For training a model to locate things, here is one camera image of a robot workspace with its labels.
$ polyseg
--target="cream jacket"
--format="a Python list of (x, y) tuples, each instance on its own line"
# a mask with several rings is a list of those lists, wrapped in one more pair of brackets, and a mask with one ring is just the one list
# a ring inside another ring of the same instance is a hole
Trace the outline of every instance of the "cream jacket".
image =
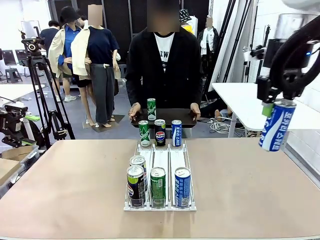
[(66, 40), (66, 24), (56, 33), (48, 51), (48, 59), (52, 68), (52, 72), (59, 78), (62, 73), (71, 75), (71, 70), (68, 68), (66, 63), (62, 66), (58, 64), (58, 58), (64, 54), (65, 40)]
[[(90, 66), (85, 64), (85, 58), (88, 57), (87, 47), (90, 37), (89, 25), (85, 25), (84, 28), (78, 33), (71, 43), (72, 52), (72, 69), (73, 73), (79, 75), (79, 79), (91, 79), (90, 77)], [(120, 70), (114, 70), (114, 78), (120, 79)]]

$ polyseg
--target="black tray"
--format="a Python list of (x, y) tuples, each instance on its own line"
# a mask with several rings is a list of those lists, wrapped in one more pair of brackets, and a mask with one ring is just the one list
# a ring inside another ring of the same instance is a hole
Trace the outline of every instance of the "black tray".
[[(142, 113), (136, 115), (135, 121), (132, 120), (131, 124), (135, 127), (139, 127), (139, 122), (142, 120), (147, 120), (149, 122), (149, 128), (155, 128), (155, 121), (148, 120), (147, 109), (142, 109)], [(190, 109), (179, 109), (179, 108), (157, 108), (156, 109), (156, 119), (165, 120), (165, 127), (171, 128), (171, 122), (173, 120), (180, 120), (182, 122), (182, 127), (186, 129), (193, 128), (197, 121), (193, 120), (196, 115), (191, 112)]]

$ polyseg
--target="can rack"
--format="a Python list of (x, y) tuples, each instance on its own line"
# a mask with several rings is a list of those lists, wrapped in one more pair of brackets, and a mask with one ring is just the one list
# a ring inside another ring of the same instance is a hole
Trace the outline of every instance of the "can rack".
[[(153, 143), (151, 147), (142, 147), (139, 142), (135, 148), (134, 155), (141, 155), (145, 158), (146, 175), (147, 175), (147, 191), (143, 207), (132, 207), (131, 199), (128, 193), (128, 184), (125, 186), (124, 195), (124, 211), (196, 211), (195, 193), (192, 171), (190, 166), (189, 154), (186, 141), (180, 147), (173, 147), (168, 144), (166, 148), (157, 148)], [(165, 207), (154, 208), (151, 199), (151, 180), (150, 172), (154, 167), (165, 169), (165, 182), (166, 182), (166, 199)], [(190, 200), (189, 207), (180, 208), (176, 207), (175, 203), (175, 170), (179, 167), (186, 167), (191, 172), (190, 179)]]

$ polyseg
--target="mannequin hand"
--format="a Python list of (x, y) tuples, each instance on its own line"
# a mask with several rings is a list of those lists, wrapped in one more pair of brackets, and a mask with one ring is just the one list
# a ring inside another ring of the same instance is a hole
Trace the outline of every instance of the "mannequin hand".
[(140, 103), (136, 102), (132, 105), (132, 107), (130, 108), (128, 115), (129, 115), (129, 119), (130, 120), (136, 120), (136, 114), (137, 112), (139, 112), (141, 110), (141, 105)]
[(90, 58), (89, 58), (89, 57), (86, 57), (86, 58), (84, 59), (84, 63), (85, 63), (85, 64), (91, 64)]
[(190, 109), (194, 114), (196, 114), (196, 116), (193, 118), (193, 121), (194, 120), (199, 120), (200, 119), (200, 115), (201, 115), (200, 109), (199, 109), (199, 105), (197, 103), (195, 103), (195, 102), (191, 103)]
[(64, 62), (65, 62), (66, 64), (72, 64), (72, 57), (66, 57), (66, 58), (64, 59)]
[(118, 66), (117, 61), (112, 61), (112, 62), (113, 62), (113, 68), (114, 68), (115, 70), (119, 70), (119, 66)]

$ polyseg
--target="soda can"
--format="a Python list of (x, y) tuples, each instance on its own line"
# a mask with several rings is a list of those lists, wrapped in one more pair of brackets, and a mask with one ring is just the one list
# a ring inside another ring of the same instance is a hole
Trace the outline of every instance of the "soda can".
[(150, 172), (152, 207), (156, 209), (166, 206), (166, 171), (162, 167), (154, 167)]
[(126, 170), (128, 193), (133, 208), (142, 208), (145, 203), (145, 175), (142, 166), (130, 166)]
[(275, 100), (271, 116), (266, 119), (261, 133), (260, 147), (268, 152), (280, 150), (296, 106), (292, 100)]
[(173, 120), (172, 124), (172, 146), (180, 147), (182, 144), (182, 122)]
[(166, 121), (157, 119), (154, 121), (155, 145), (164, 147), (166, 145)]
[(148, 120), (154, 121), (157, 119), (156, 99), (148, 98), (146, 100), (146, 106), (148, 110)]
[(148, 179), (147, 179), (147, 166), (146, 166), (146, 160), (144, 156), (141, 155), (135, 155), (130, 158), (130, 166), (141, 166), (143, 167), (144, 172), (144, 186), (145, 190), (147, 191), (148, 188)]
[(142, 120), (139, 121), (139, 132), (141, 138), (141, 146), (147, 148), (150, 146), (150, 129), (148, 125), (148, 121)]
[(186, 167), (178, 167), (175, 172), (175, 206), (189, 207), (191, 172)]

